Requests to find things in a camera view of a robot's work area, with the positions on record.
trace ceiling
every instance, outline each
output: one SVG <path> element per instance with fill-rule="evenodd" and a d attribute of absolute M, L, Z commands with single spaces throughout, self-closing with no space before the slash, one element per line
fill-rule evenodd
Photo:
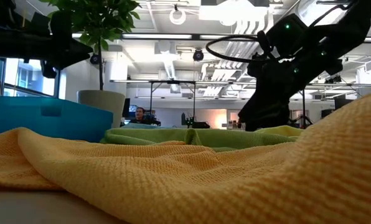
<path fill-rule="evenodd" d="M 224 26 L 219 21 L 206 21 L 200 20 L 198 16 L 198 10 L 200 9 L 201 0 L 188 0 L 188 4 L 181 4 L 185 1 L 165 1 L 166 5 L 159 4 L 159 0 L 151 1 L 151 4 L 141 3 L 142 8 L 137 9 L 136 12 L 140 15 L 140 20 L 135 21 L 136 28 L 133 32 L 140 33 L 177 33 L 177 34 L 232 34 L 236 31 L 237 26 Z M 290 7 L 296 2 L 296 0 L 283 0 L 282 7 L 276 7 L 272 10 L 274 22 L 276 22 Z M 56 8 L 48 6 L 46 3 L 42 3 L 39 0 L 16 0 L 17 12 L 25 15 L 27 19 L 31 19 L 33 13 L 39 12 L 47 15 L 48 13 L 55 11 Z M 187 10 L 185 12 L 186 19 L 183 24 L 175 25 L 171 22 L 169 14 L 174 8 L 173 4 L 178 3 L 179 9 Z M 174 18 L 179 18 L 180 13 L 176 12 Z M 151 60 L 154 58 L 154 48 L 157 40 L 117 40 L 110 44 L 122 45 L 124 51 L 127 53 L 132 64 L 129 65 L 128 73 L 132 79 L 153 77 L 158 76 L 159 71 L 164 70 L 165 66 L 162 61 Z M 173 40 L 176 46 L 176 52 L 179 55 L 178 60 L 173 61 L 173 66 L 176 71 L 190 71 L 190 79 L 193 79 L 193 71 L 201 72 L 201 69 L 205 63 L 217 63 L 219 58 L 215 58 L 209 55 L 205 50 L 207 41 L 192 41 L 192 40 Z M 212 46 L 212 49 L 218 53 L 224 54 L 229 42 L 221 42 Z M 203 49 L 205 58 L 202 62 L 194 62 L 192 55 L 195 49 Z M 355 68 L 364 65 L 362 62 L 371 60 L 371 44 L 363 44 L 351 51 L 348 55 L 353 58 L 355 62 L 345 63 L 345 71 L 342 73 L 342 77 L 347 82 L 354 82 L 356 71 Z M 235 72 L 233 76 L 239 79 L 240 82 L 252 81 L 252 78 L 246 76 L 240 78 L 241 73 Z"/>

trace green towel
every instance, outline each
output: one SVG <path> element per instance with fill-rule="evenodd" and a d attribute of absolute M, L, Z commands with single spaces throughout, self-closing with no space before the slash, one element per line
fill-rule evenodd
<path fill-rule="evenodd" d="M 195 146 L 207 146 L 216 152 L 271 146 L 294 139 L 277 134 L 248 133 L 218 129 L 111 129 L 101 140 L 103 144 L 145 146 L 166 141 L 184 141 Z"/>

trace yellow towel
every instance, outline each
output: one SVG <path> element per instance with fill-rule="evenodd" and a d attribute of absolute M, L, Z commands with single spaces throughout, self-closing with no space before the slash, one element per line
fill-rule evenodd
<path fill-rule="evenodd" d="M 130 223 L 371 223 L 371 95 L 296 142 L 215 153 L 0 134 L 0 186 L 67 190 Z"/>

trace person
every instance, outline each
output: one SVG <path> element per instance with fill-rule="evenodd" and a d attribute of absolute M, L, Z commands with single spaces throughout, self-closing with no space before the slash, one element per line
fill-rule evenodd
<path fill-rule="evenodd" d="M 138 107 L 136 110 L 136 119 L 132 119 L 130 123 L 134 124 L 149 124 L 147 120 L 144 120 L 144 114 L 146 110 L 142 107 Z"/>

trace plastic bin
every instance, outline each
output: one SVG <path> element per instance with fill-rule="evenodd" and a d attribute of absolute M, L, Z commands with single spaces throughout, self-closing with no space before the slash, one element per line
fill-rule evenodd
<path fill-rule="evenodd" d="M 71 101 L 0 96 L 0 133 L 25 127 L 53 138 L 99 142 L 113 114 Z"/>

